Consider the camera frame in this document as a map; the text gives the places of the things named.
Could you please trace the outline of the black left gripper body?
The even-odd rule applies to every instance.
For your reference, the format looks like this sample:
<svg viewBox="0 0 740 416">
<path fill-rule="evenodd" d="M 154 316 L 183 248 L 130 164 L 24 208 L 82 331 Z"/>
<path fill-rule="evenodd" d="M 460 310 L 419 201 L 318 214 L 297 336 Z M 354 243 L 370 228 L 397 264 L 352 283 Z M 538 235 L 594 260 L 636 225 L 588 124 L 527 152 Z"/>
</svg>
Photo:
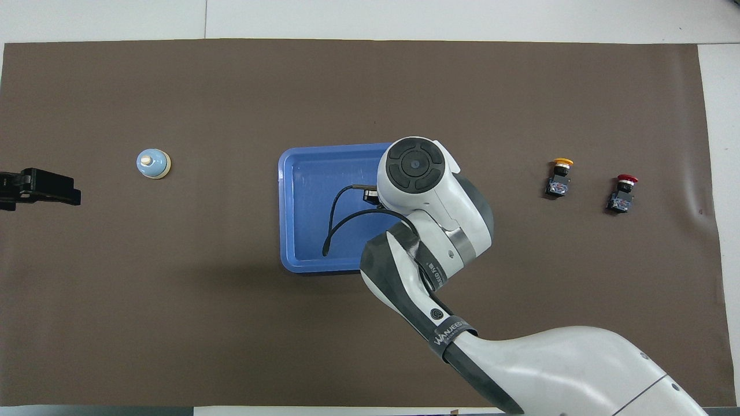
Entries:
<svg viewBox="0 0 740 416">
<path fill-rule="evenodd" d="M 1 172 L 1 200 L 35 200 L 28 192 L 35 169 L 23 169 L 20 173 Z"/>
</svg>

